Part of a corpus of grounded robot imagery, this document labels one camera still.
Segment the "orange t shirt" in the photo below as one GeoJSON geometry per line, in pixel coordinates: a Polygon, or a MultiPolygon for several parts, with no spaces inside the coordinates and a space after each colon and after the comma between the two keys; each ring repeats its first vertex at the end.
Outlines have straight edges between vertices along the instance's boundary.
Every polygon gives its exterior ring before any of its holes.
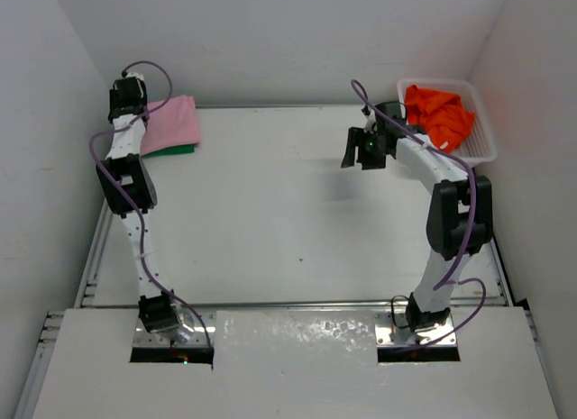
{"type": "Polygon", "coordinates": [[[437,149],[452,153],[472,133],[476,114],[457,94],[412,85],[405,92],[408,123],[420,125],[437,149]]]}

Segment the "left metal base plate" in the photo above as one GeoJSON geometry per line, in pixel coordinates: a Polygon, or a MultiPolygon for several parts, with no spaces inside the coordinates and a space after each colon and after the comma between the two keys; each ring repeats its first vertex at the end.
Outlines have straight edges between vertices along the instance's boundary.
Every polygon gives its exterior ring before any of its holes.
{"type": "Polygon", "coordinates": [[[145,349],[205,348],[206,335],[215,333],[215,313],[210,311],[204,325],[187,308],[177,310],[179,326],[164,332],[147,332],[140,319],[133,334],[133,347],[145,349]]]}

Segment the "white plastic basket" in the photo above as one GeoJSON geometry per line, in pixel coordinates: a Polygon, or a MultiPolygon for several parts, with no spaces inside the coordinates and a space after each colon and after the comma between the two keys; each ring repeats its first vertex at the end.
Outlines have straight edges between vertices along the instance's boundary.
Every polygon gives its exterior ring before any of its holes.
{"type": "Polygon", "coordinates": [[[468,82],[442,78],[403,78],[397,83],[401,111],[437,149],[474,167],[497,158],[488,114],[468,82]]]}

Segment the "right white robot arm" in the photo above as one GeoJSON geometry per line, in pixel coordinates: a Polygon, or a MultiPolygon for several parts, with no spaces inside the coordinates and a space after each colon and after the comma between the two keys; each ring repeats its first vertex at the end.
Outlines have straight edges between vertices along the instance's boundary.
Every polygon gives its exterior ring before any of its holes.
{"type": "Polygon", "coordinates": [[[405,311],[407,328],[416,332],[446,321],[465,265],[492,239],[492,186],[464,160],[438,149],[420,126],[407,124],[402,110],[398,102],[365,105],[366,124],[349,129],[341,166],[384,169],[393,158],[410,168],[430,195],[430,254],[405,311]]]}

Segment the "green t shirt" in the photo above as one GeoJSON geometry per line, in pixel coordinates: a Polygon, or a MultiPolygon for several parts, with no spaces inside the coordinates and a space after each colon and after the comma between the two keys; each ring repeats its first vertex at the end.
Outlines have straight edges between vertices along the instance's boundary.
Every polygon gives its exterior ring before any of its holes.
{"type": "Polygon", "coordinates": [[[161,150],[152,151],[150,153],[144,154],[144,158],[154,158],[163,156],[179,156],[194,153],[196,150],[196,144],[184,144],[178,146],[171,146],[161,150]]]}

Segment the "pink t shirt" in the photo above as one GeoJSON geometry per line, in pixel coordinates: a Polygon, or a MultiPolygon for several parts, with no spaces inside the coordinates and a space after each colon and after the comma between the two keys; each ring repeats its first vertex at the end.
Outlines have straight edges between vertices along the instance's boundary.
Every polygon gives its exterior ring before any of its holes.
{"type": "Polygon", "coordinates": [[[150,153],[171,146],[201,142],[196,103],[193,96],[172,97],[162,108],[160,102],[149,103],[151,116],[142,137],[140,154],[150,153]]]}

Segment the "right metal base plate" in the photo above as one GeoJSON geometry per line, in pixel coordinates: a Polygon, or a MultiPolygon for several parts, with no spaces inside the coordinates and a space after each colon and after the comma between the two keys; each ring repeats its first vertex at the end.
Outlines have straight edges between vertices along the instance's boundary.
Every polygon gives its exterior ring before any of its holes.
{"type": "Polygon", "coordinates": [[[394,349],[424,345],[429,348],[456,348],[451,315],[443,323],[411,331],[403,311],[380,312],[374,315],[374,333],[378,348],[394,349]]]}

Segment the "white front cover panel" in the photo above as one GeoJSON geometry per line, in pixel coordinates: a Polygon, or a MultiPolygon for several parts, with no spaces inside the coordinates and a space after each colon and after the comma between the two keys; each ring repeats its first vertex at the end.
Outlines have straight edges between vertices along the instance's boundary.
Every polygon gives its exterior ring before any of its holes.
{"type": "Polygon", "coordinates": [[[553,418],[524,312],[487,308],[453,362],[381,363],[369,311],[221,311],[212,365],[133,363],[129,309],[65,313],[38,418],[553,418]]]}

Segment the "metal base plate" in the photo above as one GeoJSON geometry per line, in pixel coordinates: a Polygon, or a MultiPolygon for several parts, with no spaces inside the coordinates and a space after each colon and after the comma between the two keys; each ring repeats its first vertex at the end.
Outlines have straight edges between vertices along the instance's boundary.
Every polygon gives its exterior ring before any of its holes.
{"type": "Polygon", "coordinates": [[[380,312],[374,315],[374,333],[378,348],[394,349],[424,345],[429,348],[456,348],[451,315],[443,323],[411,331],[403,311],[380,312]]]}
{"type": "Polygon", "coordinates": [[[179,326],[164,332],[147,332],[140,319],[133,334],[133,347],[145,349],[205,348],[206,335],[215,333],[215,313],[210,311],[204,325],[187,308],[177,310],[179,326]]]}

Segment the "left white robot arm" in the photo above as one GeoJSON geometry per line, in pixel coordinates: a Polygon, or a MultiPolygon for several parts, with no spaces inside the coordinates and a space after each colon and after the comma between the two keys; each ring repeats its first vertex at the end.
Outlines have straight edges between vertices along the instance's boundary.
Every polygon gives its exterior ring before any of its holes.
{"type": "Polygon", "coordinates": [[[125,71],[109,90],[109,123],[114,126],[111,148],[96,168],[105,200],[128,236],[138,278],[139,318],[149,333],[167,333],[179,326],[171,292],[161,285],[158,265],[149,262],[151,229],[146,226],[158,203],[156,190],[141,157],[148,124],[144,78],[125,71]]]}

